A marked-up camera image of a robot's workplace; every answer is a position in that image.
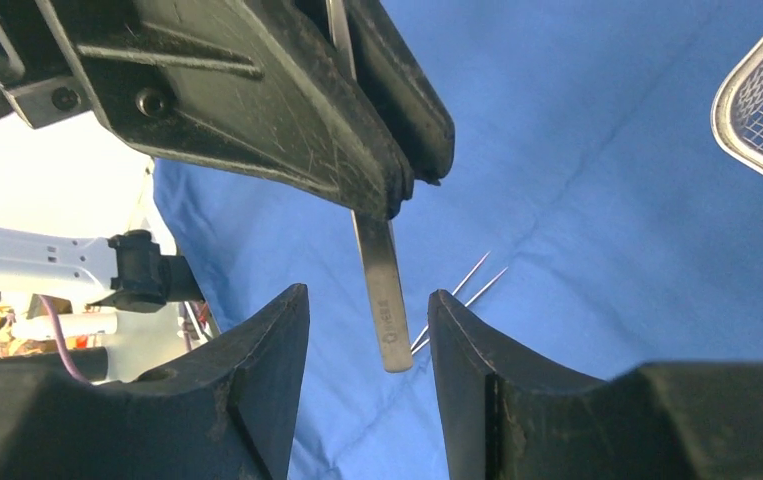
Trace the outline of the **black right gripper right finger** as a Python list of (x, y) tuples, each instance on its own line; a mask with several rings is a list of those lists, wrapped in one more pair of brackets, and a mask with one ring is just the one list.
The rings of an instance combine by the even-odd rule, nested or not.
[(453, 479), (763, 479), (763, 362), (667, 361), (600, 380), (429, 299)]

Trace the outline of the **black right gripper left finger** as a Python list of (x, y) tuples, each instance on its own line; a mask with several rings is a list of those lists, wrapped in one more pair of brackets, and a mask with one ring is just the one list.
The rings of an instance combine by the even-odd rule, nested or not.
[(131, 382), (54, 355), (0, 359), (0, 479), (284, 479), (310, 323), (294, 284), (241, 325)]

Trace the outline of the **blunt steel tweezers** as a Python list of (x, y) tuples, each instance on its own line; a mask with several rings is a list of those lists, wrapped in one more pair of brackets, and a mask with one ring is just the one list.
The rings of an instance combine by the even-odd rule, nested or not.
[[(327, 0), (326, 14), (332, 45), (356, 79), (344, 2)], [(355, 211), (351, 217), (384, 370), (405, 372), (413, 366), (413, 354), (392, 226)]]

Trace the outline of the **blue surgical wrap cloth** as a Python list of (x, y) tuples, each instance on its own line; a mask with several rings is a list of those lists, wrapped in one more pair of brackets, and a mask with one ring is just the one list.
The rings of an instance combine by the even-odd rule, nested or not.
[[(763, 1), (389, 1), (456, 125), (395, 221), (409, 329), (468, 275), (479, 317), (603, 378), (763, 359), (763, 177), (710, 129)], [(444, 479), (431, 360), (382, 367), (348, 211), (160, 160), (155, 199), (222, 329), (293, 283), (310, 336), (289, 475)]]

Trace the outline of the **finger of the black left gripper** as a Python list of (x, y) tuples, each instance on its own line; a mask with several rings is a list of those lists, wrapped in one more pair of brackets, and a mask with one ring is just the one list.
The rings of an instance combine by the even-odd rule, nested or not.
[(381, 2), (347, 1), (358, 83), (402, 149), (415, 178), (438, 185), (450, 172), (452, 116)]
[(291, 1), (0, 1), (0, 45), (31, 125), (90, 111), (140, 153), (382, 220), (412, 194), (404, 153)]

